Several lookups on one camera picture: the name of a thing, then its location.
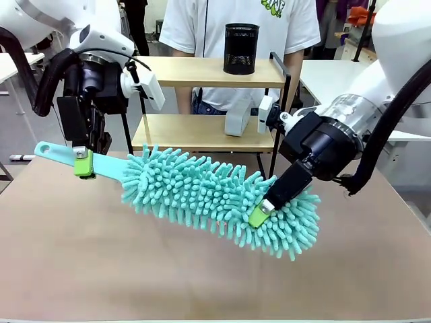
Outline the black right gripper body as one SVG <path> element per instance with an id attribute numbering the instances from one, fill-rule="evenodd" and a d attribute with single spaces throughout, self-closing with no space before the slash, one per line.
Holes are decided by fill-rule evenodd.
<path id="1" fill-rule="evenodd" d="M 364 149 L 360 137 L 337 119 L 310 112 L 285 134 L 280 154 L 294 180 L 332 180 Z"/>

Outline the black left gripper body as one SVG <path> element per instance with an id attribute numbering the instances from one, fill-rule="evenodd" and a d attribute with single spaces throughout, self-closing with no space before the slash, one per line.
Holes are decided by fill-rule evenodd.
<path id="1" fill-rule="evenodd" d="M 129 100 L 121 88 L 121 74 L 118 63 L 81 61 L 64 73 L 63 97 L 80 114 L 90 108 L 101 114 L 123 114 Z"/>

